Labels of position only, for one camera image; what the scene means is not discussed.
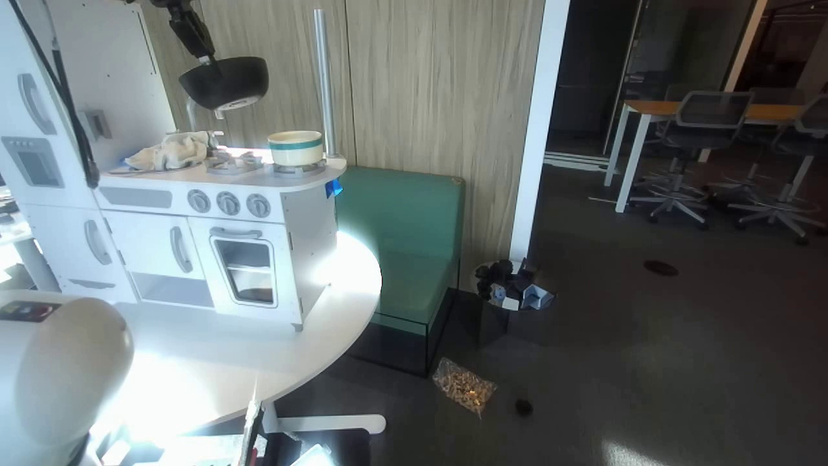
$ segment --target floor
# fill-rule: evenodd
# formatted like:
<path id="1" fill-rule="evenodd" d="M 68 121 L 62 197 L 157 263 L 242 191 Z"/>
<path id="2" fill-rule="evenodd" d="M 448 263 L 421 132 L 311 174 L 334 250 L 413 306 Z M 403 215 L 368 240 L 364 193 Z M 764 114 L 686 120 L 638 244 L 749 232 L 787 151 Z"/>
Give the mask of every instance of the floor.
<path id="1" fill-rule="evenodd" d="M 696 174 L 739 174 L 744 161 Z M 805 193 L 824 197 L 824 167 Z M 712 231 L 612 215 L 595 174 L 542 174 L 541 284 L 553 311 L 518 314 L 473 345 L 454 309 L 442 355 L 496 384 L 482 416 L 427 378 L 343 359 L 281 400 L 291 413 L 383 412 L 372 463 L 823 466 L 828 463 L 828 239 Z M 642 267 L 667 261 L 676 277 Z M 533 403 L 530 416 L 514 400 Z"/>

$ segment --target green bench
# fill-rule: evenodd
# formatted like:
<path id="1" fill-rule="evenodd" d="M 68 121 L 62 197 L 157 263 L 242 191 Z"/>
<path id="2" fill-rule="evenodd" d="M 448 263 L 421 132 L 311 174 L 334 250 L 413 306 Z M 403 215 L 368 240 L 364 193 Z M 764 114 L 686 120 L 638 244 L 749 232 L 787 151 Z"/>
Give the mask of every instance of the green bench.
<path id="1" fill-rule="evenodd" d="M 432 346 L 440 333 L 442 301 L 457 279 L 462 182 L 348 167 L 342 186 L 335 200 L 338 227 L 364 239 L 383 270 L 379 309 L 372 327 Z"/>

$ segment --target wooden wall panel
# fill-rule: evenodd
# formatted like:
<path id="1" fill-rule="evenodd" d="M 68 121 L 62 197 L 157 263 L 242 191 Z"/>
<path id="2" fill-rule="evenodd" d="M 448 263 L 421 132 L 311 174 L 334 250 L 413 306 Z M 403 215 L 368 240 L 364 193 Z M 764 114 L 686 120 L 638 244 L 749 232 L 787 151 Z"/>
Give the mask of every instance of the wooden wall panel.
<path id="1" fill-rule="evenodd" d="M 312 61 L 312 8 L 326 11 L 329 73 L 334 101 L 334 129 L 338 155 L 354 155 L 351 132 L 351 91 L 346 68 L 346 26 L 342 0 L 194 0 L 207 22 L 216 57 L 255 54 L 269 68 L 269 94 L 225 120 L 196 112 L 198 129 L 223 129 L 225 143 L 267 145 L 267 135 L 276 129 L 321 129 L 321 108 Z M 156 60 L 166 79 L 166 94 L 179 129 L 189 129 L 187 96 L 179 74 L 192 69 L 196 60 L 181 47 L 169 28 L 169 13 L 141 0 Z"/>
<path id="2" fill-rule="evenodd" d="M 506 253 L 542 0 L 346 0 L 357 164 L 466 182 L 462 287 Z"/>

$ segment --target toy kitchen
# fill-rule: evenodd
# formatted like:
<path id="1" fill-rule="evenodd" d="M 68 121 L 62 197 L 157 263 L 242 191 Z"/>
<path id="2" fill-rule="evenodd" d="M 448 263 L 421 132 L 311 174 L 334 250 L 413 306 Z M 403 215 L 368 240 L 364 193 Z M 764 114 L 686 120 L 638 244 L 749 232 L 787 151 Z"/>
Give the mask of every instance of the toy kitchen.
<path id="1" fill-rule="evenodd" d="M 59 21 L 68 26 L 57 26 L 62 47 L 82 43 L 82 54 L 68 60 L 68 74 L 72 68 L 96 69 L 82 73 L 82 86 L 96 94 L 72 88 L 75 105 L 94 108 L 79 120 L 70 112 L 70 86 L 57 86 L 64 73 L 50 68 L 35 47 L 50 38 L 30 34 L 11 2 L 0 4 L 0 54 L 18 57 L 15 68 L 0 69 L 7 96 L 0 174 L 59 293 L 301 328 L 329 284 L 321 263 L 335 245 L 334 197 L 343 161 L 324 155 L 332 153 L 329 112 L 324 132 L 279 132 L 254 151 L 216 145 L 207 132 L 176 132 L 160 74 L 147 73 L 153 57 L 140 8 L 88 4 L 79 17 L 51 2 L 64 8 Z M 100 34 L 127 60 L 88 50 Z"/>

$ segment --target round white table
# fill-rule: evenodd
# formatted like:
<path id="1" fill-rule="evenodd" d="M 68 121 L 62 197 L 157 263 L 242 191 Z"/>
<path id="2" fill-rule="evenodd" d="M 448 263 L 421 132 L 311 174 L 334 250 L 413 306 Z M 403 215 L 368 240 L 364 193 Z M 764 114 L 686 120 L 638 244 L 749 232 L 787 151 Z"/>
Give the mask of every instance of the round white table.
<path id="1" fill-rule="evenodd" d="M 122 426 L 134 441 L 162 442 L 245 410 L 258 412 L 262 400 L 288 397 L 335 362 L 369 323 L 378 296 L 374 253 L 338 232 L 332 287 L 303 332 L 198 309 L 116 306 L 134 337 L 134 359 L 91 434 Z M 343 419 L 332 416 L 311 430 L 335 422 Z M 374 432 L 386 426 L 383 416 L 364 422 L 374 422 Z"/>

